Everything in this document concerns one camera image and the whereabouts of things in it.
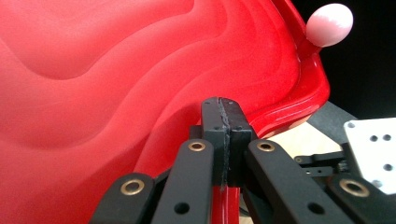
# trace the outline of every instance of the wavy red surface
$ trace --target wavy red surface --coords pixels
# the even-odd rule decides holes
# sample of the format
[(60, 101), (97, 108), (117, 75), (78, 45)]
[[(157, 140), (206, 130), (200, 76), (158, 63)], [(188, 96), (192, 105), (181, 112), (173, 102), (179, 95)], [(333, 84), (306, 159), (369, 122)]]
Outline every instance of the wavy red surface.
[(172, 166), (208, 97), (261, 136), (309, 116), (329, 88), (303, 28), (280, 0), (0, 1), (0, 221), (86, 223)]

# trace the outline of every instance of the black metal bracket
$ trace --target black metal bracket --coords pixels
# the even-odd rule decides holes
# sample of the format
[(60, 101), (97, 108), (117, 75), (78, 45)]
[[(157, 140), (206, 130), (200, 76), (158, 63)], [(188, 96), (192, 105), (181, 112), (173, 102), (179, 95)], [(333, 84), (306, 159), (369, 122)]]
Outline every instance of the black metal bracket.
[(91, 223), (209, 223), (214, 186), (240, 187), (254, 223), (396, 223), (395, 197), (341, 174), (345, 159), (342, 152), (292, 159), (258, 139), (237, 102), (210, 98), (172, 169), (121, 177)]

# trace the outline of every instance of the pink ball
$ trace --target pink ball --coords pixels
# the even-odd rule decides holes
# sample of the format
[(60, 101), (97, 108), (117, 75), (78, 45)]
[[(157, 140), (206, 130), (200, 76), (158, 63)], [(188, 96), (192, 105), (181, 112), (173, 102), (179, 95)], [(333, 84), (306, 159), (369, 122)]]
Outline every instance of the pink ball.
[(329, 47), (343, 40), (352, 29), (352, 12), (344, 5), (320, 7), (306, 24), (306, 38), (318, 47)]

